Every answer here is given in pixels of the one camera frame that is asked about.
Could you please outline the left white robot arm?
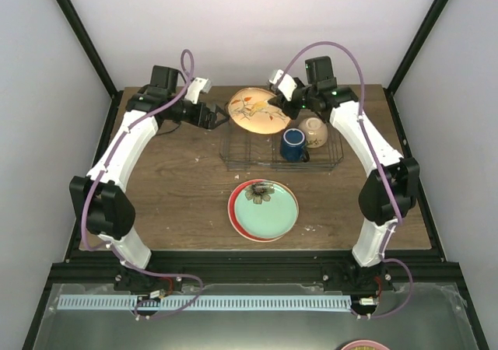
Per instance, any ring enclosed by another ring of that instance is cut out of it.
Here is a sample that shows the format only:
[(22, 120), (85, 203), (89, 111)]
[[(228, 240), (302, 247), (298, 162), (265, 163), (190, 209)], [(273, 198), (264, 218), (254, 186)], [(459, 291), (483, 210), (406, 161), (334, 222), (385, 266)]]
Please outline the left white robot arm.
[(135, 208), (126, 195), (129, 178), (150, 140), (164, 121), (188, 123), (212, 130), (228, 121), (222, 108), (200, 101), (212, 88), (210, 79), (185, 70), (154, 66), (149, 84), (128, 100), (121, 124), (97, 163), (83, 176), (72, 178), (69, 191), (84, 247), (93, 234), (101, 246), (116, 253), (124, 266), (134, 268), (132, 282), (153, 289), (159, 272), (149, 265), (152, 251), (138, 235)]

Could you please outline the cream ceramic bowl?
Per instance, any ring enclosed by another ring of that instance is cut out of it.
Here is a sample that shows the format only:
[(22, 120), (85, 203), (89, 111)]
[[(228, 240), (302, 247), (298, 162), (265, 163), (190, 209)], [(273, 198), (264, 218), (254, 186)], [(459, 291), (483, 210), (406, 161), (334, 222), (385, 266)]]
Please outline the cream ceramic bowl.
[(322, 147), (328, 141), (328, 128), (318, 117), (302, 120), (298, 128), (305, 134), (308, 148)]

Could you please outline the dark blue ceramic mug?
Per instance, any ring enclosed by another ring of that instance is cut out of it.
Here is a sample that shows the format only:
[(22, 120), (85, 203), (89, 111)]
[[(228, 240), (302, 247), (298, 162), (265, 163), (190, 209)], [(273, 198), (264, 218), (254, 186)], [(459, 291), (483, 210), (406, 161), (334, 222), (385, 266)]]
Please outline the dark blue ceramic mug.
[(289, 128), (282, 134), (280, 156), (287, 162), (307, 163), (310, 160), (305, 134), (298, 128)]

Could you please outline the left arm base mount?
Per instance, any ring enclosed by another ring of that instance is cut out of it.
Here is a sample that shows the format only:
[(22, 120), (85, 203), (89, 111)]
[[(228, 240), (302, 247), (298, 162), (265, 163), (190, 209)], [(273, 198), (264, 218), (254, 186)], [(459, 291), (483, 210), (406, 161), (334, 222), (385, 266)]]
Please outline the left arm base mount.
[(134, 294), (146, 294), (156, 290), (165, 290), (171, 293), (178, 290), (182, 283), (177, 281), (176, 275), (185, 272), (184, 268), (169, 269), (166, 274), (174, 276), (165, 278), (153, 277), (123, 266), (114, 267), (110, 271), (114, 276), (114, 289), (116, 291), (129, 291)]

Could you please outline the green-rimmed plate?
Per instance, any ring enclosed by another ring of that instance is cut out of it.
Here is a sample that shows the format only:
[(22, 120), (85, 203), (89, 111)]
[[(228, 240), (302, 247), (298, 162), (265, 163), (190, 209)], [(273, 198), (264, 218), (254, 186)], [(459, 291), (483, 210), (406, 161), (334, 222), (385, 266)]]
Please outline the green-rimmed plate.
[(275, 237), (294, 227), (299, 216), (298, 201), (285, 185), (274, 180), (252, 184), (235, 201), (239, 223), (251, 234)]

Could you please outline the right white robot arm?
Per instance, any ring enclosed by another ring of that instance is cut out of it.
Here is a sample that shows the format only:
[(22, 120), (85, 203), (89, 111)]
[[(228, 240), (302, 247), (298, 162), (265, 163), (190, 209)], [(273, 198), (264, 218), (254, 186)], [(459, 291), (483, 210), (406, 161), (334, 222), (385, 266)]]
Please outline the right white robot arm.
[(275, 70), (268, 80), (276, 94), (270, 103), (292, 119), (308, 109), (327, 121), (347, 141), (366, 173), (358, 197), (364, 220), (352, 248), (356, 263), (345, 271), (348, 285), (362, 290), (374, 280), (371, 267), (384, 260), (396, 228), (416, 205), (420, 167), (374, 127), (363, 110), (364, 94), (338, 85), (328, 56), (306, 60), (305, 69), (306, 84), (287, 70)]

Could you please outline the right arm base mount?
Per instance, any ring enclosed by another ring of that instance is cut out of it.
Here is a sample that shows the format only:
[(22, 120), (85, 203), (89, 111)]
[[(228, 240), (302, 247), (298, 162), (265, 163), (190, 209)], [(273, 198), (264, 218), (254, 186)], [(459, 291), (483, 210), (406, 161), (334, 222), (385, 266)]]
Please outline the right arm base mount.
[(321, 268), (324, 287), (344, 294), (370, 294), (379, 289), (382, 292), (390, 291), (393, 286), (385, 279), (386, 274), (384, 264), (361, 268), (356, 263), (339, 262)]

